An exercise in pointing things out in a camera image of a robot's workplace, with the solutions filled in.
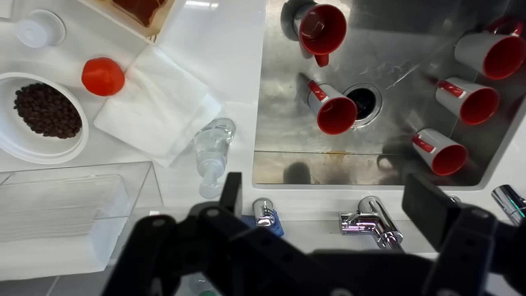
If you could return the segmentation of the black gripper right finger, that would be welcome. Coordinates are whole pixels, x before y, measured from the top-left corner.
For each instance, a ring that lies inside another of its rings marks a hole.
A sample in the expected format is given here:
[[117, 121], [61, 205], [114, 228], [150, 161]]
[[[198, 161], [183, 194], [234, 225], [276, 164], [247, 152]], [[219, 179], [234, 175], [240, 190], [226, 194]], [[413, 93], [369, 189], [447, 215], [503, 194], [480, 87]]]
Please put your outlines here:
[[497, 217], [452, 200], [416, 174], [406, 177], [401, 207], [438, 251], [424, 281], [424, 294], [484, 296], [493, 259]]

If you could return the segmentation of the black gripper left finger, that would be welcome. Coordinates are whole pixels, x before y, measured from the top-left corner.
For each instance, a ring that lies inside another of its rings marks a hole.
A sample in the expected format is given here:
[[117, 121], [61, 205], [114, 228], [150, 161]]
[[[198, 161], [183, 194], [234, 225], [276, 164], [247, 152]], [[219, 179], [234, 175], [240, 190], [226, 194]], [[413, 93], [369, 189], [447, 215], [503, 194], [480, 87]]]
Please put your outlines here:
[[176, 296], [186, 276], [201, 274], [221, 291], [221, 215], [140, 218], [122, 248], [102, 296]]

